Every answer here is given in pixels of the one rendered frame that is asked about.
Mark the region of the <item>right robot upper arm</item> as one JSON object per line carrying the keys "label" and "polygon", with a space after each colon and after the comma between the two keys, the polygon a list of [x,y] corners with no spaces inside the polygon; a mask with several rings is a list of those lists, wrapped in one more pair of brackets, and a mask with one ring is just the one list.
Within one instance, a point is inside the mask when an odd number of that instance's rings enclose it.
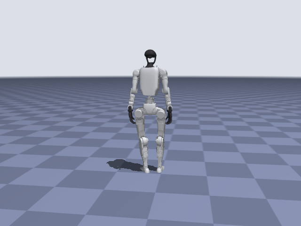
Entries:
{"label": "right robot upper arm", "polygon": [[167,71],[165,69],[158,69],[159,74],[162,76],[162,93],[167,94],[168,93],[168,77],[167,77]]}

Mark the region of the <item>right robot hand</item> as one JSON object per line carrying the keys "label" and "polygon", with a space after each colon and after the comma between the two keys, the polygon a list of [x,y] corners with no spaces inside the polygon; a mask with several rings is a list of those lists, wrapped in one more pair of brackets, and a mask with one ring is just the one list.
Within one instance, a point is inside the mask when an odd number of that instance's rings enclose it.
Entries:
{"label": "right robot hand", "polygon": [[166,125],[170,124],[172,122],[172,107],[171,106],[168,108],[167,112],[168,112],[168,116],[167,116],[166,120],[168,119],[168,121],[166,122]]}

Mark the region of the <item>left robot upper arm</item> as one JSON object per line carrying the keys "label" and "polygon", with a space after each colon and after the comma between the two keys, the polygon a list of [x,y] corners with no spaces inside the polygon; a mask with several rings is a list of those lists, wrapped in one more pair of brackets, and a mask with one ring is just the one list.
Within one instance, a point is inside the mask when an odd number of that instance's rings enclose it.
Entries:
{"label": "left robot upper arm", "polygon": [[139,81],[139,71],[140,69],[136,69],[133,71],[133,78],[132,78],[132,90],[131,93],[132,94],[137,94],[137,85],[138,85],[138,81]]}

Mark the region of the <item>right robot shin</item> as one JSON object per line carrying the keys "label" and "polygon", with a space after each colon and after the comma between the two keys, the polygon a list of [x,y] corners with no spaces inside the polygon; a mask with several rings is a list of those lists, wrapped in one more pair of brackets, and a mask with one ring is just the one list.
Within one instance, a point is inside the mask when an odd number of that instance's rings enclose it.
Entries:
{"label": "right robot shin", "polygon": [[161,139],[161,145],[157,145],[158,168],[162,168],[162,158],[164,154],[164,137]]}

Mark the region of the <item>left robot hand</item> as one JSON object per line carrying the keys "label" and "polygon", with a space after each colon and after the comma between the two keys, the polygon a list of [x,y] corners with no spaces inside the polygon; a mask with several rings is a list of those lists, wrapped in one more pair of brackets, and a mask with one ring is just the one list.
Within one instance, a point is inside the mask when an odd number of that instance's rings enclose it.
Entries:
{"label": "left robot hand", "polygon": [[129,115],[129,118],[130,118],[130,122],[133,123],[133,124],[135,124],[135,122],[133,122],[133,120],[135,120],[135,119],[134,119],[133,116],[132,116],[132,111],[133,111],[133,110],[132,110],[132,107],[129,106],[129,107],[128,107],[128,112],[129,112],[128,115]]}

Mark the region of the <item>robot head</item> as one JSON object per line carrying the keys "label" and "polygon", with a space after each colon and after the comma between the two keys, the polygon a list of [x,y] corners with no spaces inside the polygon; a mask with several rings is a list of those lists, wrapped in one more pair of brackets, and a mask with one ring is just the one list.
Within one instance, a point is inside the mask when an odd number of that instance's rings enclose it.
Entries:
{"label": "robot head", "polygon": [[[146,66],[145,68],[147,68],[147,67],[153,67],[153,64],[155,63],[155,61],[156,61],[156,56],[157,56],[156,53],[155,53],[155,51],[149,49],[149,50],[147,50],[147,51],[145,52],[144,55],[145,55],[146,60],[147,60],[147,66]],[[149,63],[148,58],[152,58],[152,57],[155,58],[155,59],[154,59],[154,62],[150,62],[150,63]]]}

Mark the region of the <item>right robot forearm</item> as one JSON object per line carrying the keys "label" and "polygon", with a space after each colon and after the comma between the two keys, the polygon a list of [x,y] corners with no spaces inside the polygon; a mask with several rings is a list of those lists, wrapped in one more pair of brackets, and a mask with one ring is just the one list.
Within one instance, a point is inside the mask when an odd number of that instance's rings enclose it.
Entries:
{"label": "right robot forearm", "polygon": [[169,87],[168,87],[168,94],[165,94],[164,98],[165,98],[165,103],[166,103],[166,109],[168,110],[168,108],[171,106],[171,98],[170,98],[170,89],[169,89]]}

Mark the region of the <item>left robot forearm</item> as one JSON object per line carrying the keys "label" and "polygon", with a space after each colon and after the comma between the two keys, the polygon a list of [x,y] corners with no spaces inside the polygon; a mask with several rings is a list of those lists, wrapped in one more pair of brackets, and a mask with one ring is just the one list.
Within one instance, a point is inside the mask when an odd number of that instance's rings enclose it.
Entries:
{"label": "left robot forearm", "polygon": [[[134,105],[134,102],[135,102],[135,96],[134,94],[131,94],[131,90],[132,88],[130,89],[130,95],[129,95],[129,102],[128,102],[128,107],[131,106],[132,107],[132,110],[133,110],[133,105]],[[127,108],[128,108],[127,107]]]}

